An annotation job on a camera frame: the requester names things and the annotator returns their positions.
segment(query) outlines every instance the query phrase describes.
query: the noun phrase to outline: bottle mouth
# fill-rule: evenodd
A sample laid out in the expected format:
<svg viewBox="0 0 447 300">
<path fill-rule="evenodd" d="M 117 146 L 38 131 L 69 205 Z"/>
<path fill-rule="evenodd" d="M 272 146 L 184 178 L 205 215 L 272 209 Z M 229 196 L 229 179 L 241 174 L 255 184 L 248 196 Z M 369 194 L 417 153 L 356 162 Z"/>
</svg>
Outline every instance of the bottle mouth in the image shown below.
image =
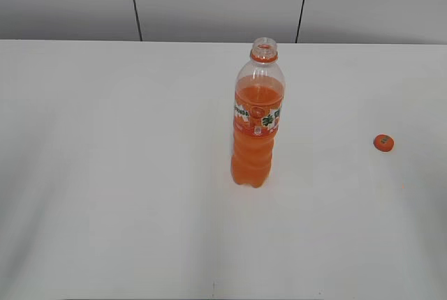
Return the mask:
<svg viewBox="0 0 447 300">
<path fill-rule="evenodd" d="M 278 59 L 276 42 L 267 37 L 261 37 L 254 41 L 250 57 L 259 63 L 271 63 Z"/>
</svg>

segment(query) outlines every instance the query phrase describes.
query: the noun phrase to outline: table surface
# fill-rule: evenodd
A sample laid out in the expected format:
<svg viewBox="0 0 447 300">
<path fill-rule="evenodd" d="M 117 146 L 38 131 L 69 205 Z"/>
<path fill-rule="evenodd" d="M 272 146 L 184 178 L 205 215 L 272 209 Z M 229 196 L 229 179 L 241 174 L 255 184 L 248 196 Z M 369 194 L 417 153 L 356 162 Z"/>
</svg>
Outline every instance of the table surface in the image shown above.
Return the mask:
<svg viewBox="0 0 447 300">
<path fill-rule="evenodd" d="M 279 45 L 259 189 L 249 49 L 0 41 L 0 299 L 447 298 L 447 46 Z"/>
</svg>

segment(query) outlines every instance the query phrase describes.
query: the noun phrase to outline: orange soda bottle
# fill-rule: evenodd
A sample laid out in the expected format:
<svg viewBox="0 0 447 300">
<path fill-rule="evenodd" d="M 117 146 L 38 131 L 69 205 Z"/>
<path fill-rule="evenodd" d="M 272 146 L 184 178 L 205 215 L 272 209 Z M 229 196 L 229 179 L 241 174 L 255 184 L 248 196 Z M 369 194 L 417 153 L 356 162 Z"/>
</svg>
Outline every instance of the orange soda bottle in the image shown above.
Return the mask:
<svg viewBox="0 0 447 300">
<path fill-rule="evenodd" d="M 277 64 L 274 40 L 265 37 L 255 40 L 250 58 L 235 85 L 231 174 L 235 183 L 257 188 L 267 179 L 272 166 L 273 139 L 278 130 L 285 82 Z"/>
</svg>

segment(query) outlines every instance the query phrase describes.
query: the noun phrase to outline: bottle label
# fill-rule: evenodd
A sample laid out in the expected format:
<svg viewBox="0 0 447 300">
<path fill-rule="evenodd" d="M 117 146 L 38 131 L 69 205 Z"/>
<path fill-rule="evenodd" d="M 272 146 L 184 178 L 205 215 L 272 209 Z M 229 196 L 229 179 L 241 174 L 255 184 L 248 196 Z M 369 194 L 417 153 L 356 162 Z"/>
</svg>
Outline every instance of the bottle label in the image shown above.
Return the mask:
<svg viewBox="0 0 447 300">
<path fill-rule="evenodd" d="M 268 106 L 250 105 L 235 96 L 234 126 L 253 137 L 264 137 L 278 129 L 282 99 Z"/>
</svg>

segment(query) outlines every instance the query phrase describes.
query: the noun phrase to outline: bottle cap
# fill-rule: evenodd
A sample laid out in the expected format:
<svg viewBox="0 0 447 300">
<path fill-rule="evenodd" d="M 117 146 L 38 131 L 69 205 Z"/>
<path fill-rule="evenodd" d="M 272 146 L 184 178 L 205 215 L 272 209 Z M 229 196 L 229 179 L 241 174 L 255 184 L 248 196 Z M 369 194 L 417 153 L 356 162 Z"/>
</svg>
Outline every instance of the bottle cap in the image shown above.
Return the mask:
<svg viewBox="0 0 447 300">
<path fill-rule="evenodd" d="M 388 135 L 377 135 L 374 146 L 380 151 L 389 152 L 394 147 L 394 140 Z"/>
<path fill-rule="evenodd" d="M 271 38 L 258 38 L 253 43 L 250 57 L 260 63 L 276 61 L 278 59 L 277 43 Z"/>
</svg>

